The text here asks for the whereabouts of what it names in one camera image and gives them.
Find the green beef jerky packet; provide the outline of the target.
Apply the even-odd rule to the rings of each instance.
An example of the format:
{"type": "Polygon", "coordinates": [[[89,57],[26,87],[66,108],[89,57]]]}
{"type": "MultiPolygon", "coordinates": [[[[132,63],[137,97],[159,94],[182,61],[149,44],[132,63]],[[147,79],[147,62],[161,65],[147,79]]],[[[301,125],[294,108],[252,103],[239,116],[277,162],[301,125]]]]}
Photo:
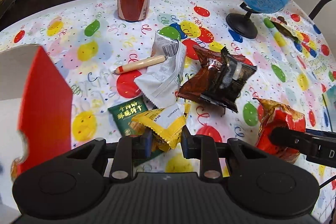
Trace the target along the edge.
{"type": "Polygon", "coordinates": [[[137,114],[144,113],[147,110],[142,96],[108,108],[108,112],[112,115],[122,137],[142,135],[149,131],[144,125],[132,121],[132,118],[137,114]]]}

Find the yellow snack packet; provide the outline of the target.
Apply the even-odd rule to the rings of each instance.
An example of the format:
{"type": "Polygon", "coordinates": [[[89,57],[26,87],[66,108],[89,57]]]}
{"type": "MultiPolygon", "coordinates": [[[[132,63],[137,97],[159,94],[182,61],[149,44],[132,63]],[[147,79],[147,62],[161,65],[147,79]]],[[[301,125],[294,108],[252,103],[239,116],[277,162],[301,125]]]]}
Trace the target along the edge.
{"type": "Polygon", "coordinates": [[[175,149],[181,141],[182,129],[190,111],[189,103],[175,104],[162,109],[147,110],[131,120],[138,122],[155,133],[156,146],[163,152],[175,149]]]}

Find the red foil snack bag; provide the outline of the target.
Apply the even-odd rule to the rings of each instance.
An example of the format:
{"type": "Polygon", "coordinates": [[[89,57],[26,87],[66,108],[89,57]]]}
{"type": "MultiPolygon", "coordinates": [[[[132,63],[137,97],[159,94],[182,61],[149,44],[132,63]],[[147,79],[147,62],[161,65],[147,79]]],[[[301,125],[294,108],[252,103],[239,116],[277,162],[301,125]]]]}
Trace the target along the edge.
{"type": "Polygon", "coordinates": [[[272,130],[276,127],[305,132],[305,116],[281,102],[263,98],[257,98],[257,100],[263,108],[263,114],[256,147],[270,155],[277,156],[286,162],[294,164],[300,152],[292,148],[273,145],[269,137],[272,130]]]}

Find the white grey snack packet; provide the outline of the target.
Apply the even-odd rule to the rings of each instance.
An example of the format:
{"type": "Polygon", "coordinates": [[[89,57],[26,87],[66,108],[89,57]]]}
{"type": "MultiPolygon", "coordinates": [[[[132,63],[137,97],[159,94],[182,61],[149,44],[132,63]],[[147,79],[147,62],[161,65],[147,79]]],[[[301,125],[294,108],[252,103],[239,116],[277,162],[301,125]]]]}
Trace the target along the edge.
{"type": "Polygon", "coordinates": [[[182,82],[186,46],[177,39],[155,34],[152,52],[163,55],[164,62],[147,68],[146,73],[135,78],[134,83],[157,108],[175,104],[182,82]]]}

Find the dark brown snack packet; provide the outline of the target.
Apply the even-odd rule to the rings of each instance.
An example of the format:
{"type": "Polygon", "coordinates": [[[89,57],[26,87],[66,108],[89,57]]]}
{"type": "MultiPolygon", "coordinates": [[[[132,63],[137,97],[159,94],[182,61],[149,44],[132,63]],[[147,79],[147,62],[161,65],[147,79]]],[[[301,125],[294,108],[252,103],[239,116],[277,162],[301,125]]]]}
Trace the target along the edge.
{"type": "Polygon", "coordinates": [[[179,89],[180,98],[210,103],[237,113],[236,99],[257,67],[244,62],[244,56],[232,55],[226,47],[215,52],[193,46],[200,61],[199,71],[179,89]]]}

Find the sausage stick with red tip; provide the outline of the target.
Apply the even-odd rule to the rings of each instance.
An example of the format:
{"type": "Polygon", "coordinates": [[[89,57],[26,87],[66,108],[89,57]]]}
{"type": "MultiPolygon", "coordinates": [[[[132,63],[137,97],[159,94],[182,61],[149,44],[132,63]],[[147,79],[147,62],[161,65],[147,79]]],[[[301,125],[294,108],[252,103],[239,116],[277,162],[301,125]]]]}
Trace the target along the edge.
{"type": "Polygon", "coordinates": [[[139,69],[142,69],[142,68],[147,68],[147,67],[150,67],[152,65],[157,65],[157,64],[163,63],[164,61],[166,61],[166,56],[164,56],[164,55],[153,56],[153,57],[150,57],[150,58],[147,58],[147,59],[143,59],[143,60],[140,60],[140,61],[136,61],[136,62],[133,62],[133,63],[129,63],[129,64],[126,64],[126,65],[119,66],[113,71],[113,73],[117,74],[117,75],[120,75],[120,74],[123,74],[123,73],[139,70],[139,69]]]}

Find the tissue pack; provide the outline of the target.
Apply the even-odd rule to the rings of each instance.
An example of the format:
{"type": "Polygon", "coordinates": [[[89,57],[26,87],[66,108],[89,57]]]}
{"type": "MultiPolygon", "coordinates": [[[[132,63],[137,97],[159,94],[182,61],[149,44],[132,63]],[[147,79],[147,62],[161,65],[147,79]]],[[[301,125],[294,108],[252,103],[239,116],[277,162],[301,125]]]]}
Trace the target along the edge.
{"type": "Polygon", "coordinates": [[[331,131],[336,131],[336,86],[333,85],[326,92],[322,94],[325,102],[327,115],[329,117],[329,124],[331,131]]]}

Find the balloon-print tablecloth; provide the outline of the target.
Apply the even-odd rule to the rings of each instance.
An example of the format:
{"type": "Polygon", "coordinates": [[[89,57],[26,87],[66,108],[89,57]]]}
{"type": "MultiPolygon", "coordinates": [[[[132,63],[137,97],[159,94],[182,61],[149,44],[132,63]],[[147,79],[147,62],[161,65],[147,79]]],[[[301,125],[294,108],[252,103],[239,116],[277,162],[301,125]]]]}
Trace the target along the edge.
{"type": "Polygon", "coordinates": [[[117,141],[121,134],[108,108],[139,97],[138,73],[112,75],[119,65],[151,53],[154,36],[176,24],[186,34],[183,73],[186,82],[200,67],[191,46],[213,51],[222,47],[257,66],[236,103],[238,113],[216,106],[191,104],[187,126],[192,134],[208,132],[220,140],[257,139],[262,108],[257,98],[270,98],[302,112],[311,129],[328,130],[330,121],[322,92],[335,84],[335,59],[320,30],[294,2],[277,13],[299,36],[299,42],[270,26],[266,14],[254,14],[255,39],[235,34],[226,24],[239,12],[238,0],[150,0],[147,18],[128,23],[117,15],[117,0],[78,0],[21,20],[1,32],[1,50],[43,46],[73,92],[70,138],[77,147],[95,137],[117,141]]]}

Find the red and white cardboard box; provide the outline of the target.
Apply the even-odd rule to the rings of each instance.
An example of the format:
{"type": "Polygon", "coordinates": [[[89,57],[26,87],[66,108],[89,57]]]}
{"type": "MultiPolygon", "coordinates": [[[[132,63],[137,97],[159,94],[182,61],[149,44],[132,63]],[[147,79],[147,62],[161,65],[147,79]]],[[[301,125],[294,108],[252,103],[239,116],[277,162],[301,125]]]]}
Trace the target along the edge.
{"type": "Polygon", "coordinates": [[[1,52],[1,223],[21,214],[14,180],[71,149],[72,91],[44,48],[1,52]]]}

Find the opened dark wrapper by globe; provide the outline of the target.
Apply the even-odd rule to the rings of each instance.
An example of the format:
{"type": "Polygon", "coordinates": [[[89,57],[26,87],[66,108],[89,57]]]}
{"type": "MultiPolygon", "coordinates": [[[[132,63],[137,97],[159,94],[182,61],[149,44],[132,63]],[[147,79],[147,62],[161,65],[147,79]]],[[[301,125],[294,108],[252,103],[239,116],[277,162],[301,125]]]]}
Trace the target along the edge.
{"type": "Polygon", "coordinates": [[[269,19],[273,23],[273,25],[280,31],[281,34],[288,38],[292,38],[297,43],[302,42],[302,38],[300,38],[295,30],[290,28],[287,24],[274,17],[269,17],[269,19]]]}

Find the black desk lamp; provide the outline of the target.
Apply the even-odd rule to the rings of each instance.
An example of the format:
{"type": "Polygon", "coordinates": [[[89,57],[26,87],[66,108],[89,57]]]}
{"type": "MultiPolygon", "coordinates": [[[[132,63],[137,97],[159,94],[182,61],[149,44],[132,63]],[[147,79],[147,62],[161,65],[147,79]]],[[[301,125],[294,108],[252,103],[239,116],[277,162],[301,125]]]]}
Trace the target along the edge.
{"type": "Polygon", "coordinates": [[[312,9],[312,11],[310,12],[310,14],[308,15],[308,17],[313,20],[317,14],[322,10],[322,8],[329,2],[331,2],[333,0],[320,0],[314,7],[314,9],[312,9]]]}

